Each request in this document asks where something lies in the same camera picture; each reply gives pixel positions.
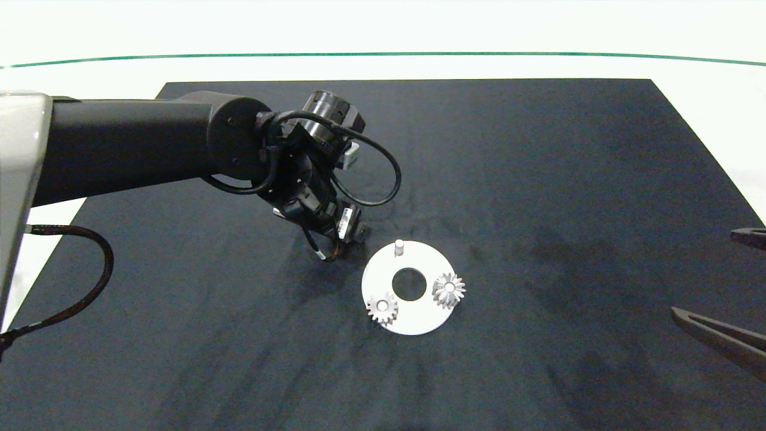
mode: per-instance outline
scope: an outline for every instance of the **spur gear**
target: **spur gear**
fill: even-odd
[[[367,301],[367,314],[373,321],[386,326],[394,322],[399,314],[399,304],[396,297],[389,292],[382,297],[371,296]]]
[[[452,308],[465,296],[465,286],[462,278],[448,272],[436,279],[431,294],[434,296],[434,301],[442,308]]]

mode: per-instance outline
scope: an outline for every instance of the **white circular plate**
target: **white circular plate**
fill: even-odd
[[[399,304],[399,312],[393,323],[381,326],[402,335],[426,334],[452,314],[452,308],[442,308],[434,301],[431,289],[440,275],[455,271],[447,258],[430,245],[417,241],[403,243],[404,252],[400,256],[395,255],[392,242],[370,258],[362,276],[362,300],[366,305],[371,297],[383,298],[386,292],[391,293]],[[414,301],[405,301],[394,292],[394,275],[404,268],[419,271],[426,279],[423,296]]]

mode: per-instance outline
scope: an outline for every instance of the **black cable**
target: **black cable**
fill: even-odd
[[[391,166],[394,168],[394,175],[395,175],[394,187],[391,189],[390,193],[385,198],[378,201],[368,201],[368,200],[364,200],[354,196],[348,189],[346,189],[340,183],[338,178],[335,176],[335,173],[331,171],[330,179],[332,180],[332,183],[335,184],[336,187],[338,187],[338,189],[344,195],[348,196],[349,199],[358,203],[359,205],[379,206],[387,202],[390,202],[394,198],[394,196],[396,196],[396,194],[399,192],[399,188],[401,187],[401,169],[399,168],[399,163],[397,162],[396,158],[394,158],[393,154],[389,153],[388,150],[386,150],[381,144],[375,142],[374,140],[371,140],[365,135],[362,135],[361,133],[355,130],[351,130],[348,127],[341,126],[340,124],[337,124],[336,122],[332,120],[328,120],[327,118],[322,117],[313,112],[309,112],[305,110],[289,110],[287,112],[282,112],[280,114],[277,114],[276,116],[274,116],[274,118],[271,119],[271,122],[269,124],[269,129],[267,133],[267,142],[276,141],[277,134],[281,131],[281,128],[280,128],[281,123],[287,120],[292,120],[292,119],[311,120],[321,124],[324,127],[327,127],[327,129],[329,129],[331,132],[335,134],[345,135],[347,137],[360,140],[363,143],[366,143],[367,145],[377,150],[391,163]]]
[[[207,184],[215,187],[216,189],[223,190],[227,193],[233,193],[235,195],[253,195],[258,192],[263,192],[274,182],[277,177],[277,166],[280,161],[281,149],[278,146],[266,146],[266,151],[269,155],[269,173],[266,178],[257,186],[252,187],[236,187],[224,183],[219,179],[214,178],[212,175],[203,176],[202,180]]]
[[[58,313],[43,321],[29,324],[27,326],[17,327],[0,334],[0,361],[2,361],[2,353],[8,349],[17,338],[40,330],[44,327],[51,326],[52,324],[57,324],[65,321],[69,317],[72,317],[84,310],[88,305],[90,305],[90,303],[98,298],[99,294],[101,294],[104,287],[106,287],[106,283],[109,282],[109,279],[112,276],[112,270],[114,269],[114,253],[112,252],[112,247],[109,245],[109,242],[104,239],[103,236],[90,229],[81,228],[80,226],[68,225],[33,225],[29,233],[33,235],[73,235],[90,239],[91,241],[97,243],[103,252],[103,272],[101,273],[101,278],[99,278],[93,288],[90,289],[88,294],[86,294],[85,297],[80,299],[76,304],[63,311],[59,311]]]

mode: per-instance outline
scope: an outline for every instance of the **green line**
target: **green line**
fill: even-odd
[[[53,64],[88,63],[91,61],[148,60],[154,58],[232,58],[232,57],[413,57],[433,55],[532,55],[562,57],[619,57],[619,58],[656,58],[661,60],[705,61],[708,63],[743,64],[746,66],[766,66],[766,62],[727,60],[724,58],[683,57],[680,55],[621,54],[614,52],[295,52],[295,53],[233,53],[233,54],[158,54],[158,55],[123,55],[116,57],[76,58],[73,60],[41,61],[39,63],[11,64],[0,69],[17,67],[50,66]]]

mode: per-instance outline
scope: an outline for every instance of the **black tabletop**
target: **black tabletop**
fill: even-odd
[[[3,429],[762,429],[766,385],[675,326],[675,305],[765,332],[760,222],[651,81],[170,83],[299,109],[353,102],[399,159],[366,243],[318,261],[254,196],[201,180],[89,198],[116,253],[103,295],[0,365]],[[342,179],[382,196],[362,148]],[[436,331],[368,320],[362,272],[395,239],[466,282]],[[34,321],[98,277],[64,239],[22,306]]]

